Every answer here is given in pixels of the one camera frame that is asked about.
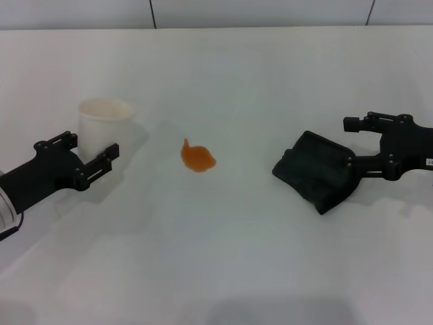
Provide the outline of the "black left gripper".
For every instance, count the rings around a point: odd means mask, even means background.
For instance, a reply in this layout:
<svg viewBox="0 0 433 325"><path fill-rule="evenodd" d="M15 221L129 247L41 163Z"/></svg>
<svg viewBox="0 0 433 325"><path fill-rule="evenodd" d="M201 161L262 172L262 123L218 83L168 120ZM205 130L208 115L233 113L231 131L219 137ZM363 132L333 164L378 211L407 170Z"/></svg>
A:
<svg viewBox="0 0 433 325"><path fill-rule="evenodd" d="M65 131L34 145L35 157L1 176L1 189L15 211L22 213L58 190L73 188L80 192L112 170L120 156L112 144L86 164L70 150L78 146L78 135Z"/></svg>

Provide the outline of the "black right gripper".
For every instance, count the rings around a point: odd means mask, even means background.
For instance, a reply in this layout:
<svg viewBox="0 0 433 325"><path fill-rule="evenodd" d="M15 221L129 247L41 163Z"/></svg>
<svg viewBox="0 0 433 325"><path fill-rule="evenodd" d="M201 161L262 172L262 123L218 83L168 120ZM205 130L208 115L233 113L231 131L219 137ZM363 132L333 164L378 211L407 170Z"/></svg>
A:
<svg viewBox="0 0 433 325"><path fill-rule="evenodd" d="M408 114L368 112L363 118L345 117L344 131L383 133L380 154L349 156L347 167L357 177L396 181L412 170L432 170L432 129L417 125Z"/></svg>

